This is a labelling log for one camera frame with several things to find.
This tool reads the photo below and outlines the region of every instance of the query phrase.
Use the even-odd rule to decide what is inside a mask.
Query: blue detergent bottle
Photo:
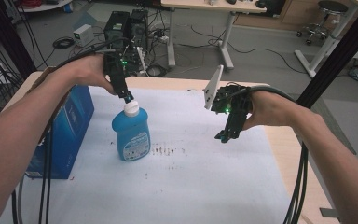
[[[137,101],[125,104],[112,120],[112,129],[117,133],[117,151],[123,161],[141,159],[150,151],[147,113]]]

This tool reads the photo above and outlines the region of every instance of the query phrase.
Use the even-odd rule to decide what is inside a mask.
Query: white bottle cap
[[[124,105],[124,114],[127,117],[135,117],[139,114],[139,104],[137,101],[131,101]]]

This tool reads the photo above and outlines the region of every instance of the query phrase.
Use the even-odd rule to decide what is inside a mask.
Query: bottle label
[[[147,133],[140,133],[133,137],[124,146],[123,156],[126,161],[133,161],[143,157],[149,151],[149,139]]]

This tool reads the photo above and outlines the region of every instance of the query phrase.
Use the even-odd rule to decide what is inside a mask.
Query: floor
[[[131,11],[134,8],[111,5],[106,2],[99,4],[77,0],[73,3],[73,13],[65,13],[61,9],[56,9],[27,14],[44,58],[46,59],[53,51],[54,40],[63,36],[72,36],[72,32],[80,25],[91,24],[94,33],[101,33],[112,10]],[[215,47],[190,48],[184,45],[207,45],[211,37],[206,35],[219,36],[224,31],[225,24],[222,21],[226,19],[226,16],[224,13],[184,9],[175,12],[176,67],[168,71],[166,78],[211,78],[217,65],[222,63],[218,49]],[[158,18],[159,24],[156,24],[155,21],[153,26],[162,28],[161,21],[168,26],[169,19],[169,14],[163,12],[162,16]],[[32,52],[30,37],[23,23],[17,25],[17,31],[26,48]],[[98,36],[92,43],[101,41],[103,38]],[[223,74],[223,80],[268,83],[282,91],[297,94],[307,87],[311,78],[305,73],[294,51],[300,49],[311,60],[321,46],[321,43],[307,46],[304,38],[296,37],[296,31],[239,26],[233,28],[229,44],[231,47],[228,48],[228,51],[235,69]],[[57,49],[53,52],[52,57],[48,58],[47,64],[57,65],[63,62],[70,56],[71,50],[80,51],[79,48]],[[157,46],[156,55],[156,62],[168,68],[164,44]],[[35,65],[39,70],[46,67],[37,52]],[[350,140],[358,157],[358,82],[348,77],[347,74],[348,70],[344,69],[324,92],[322,98]]]

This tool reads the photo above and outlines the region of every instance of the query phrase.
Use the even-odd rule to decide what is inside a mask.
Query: blue box
[[[68,179],[94,112],[89,87],[74,86],[58,108],[53,121],[51,178]],[[48,132],[36,148],[25,172],[28,177],[43,177],[45,150],[50,134]]]

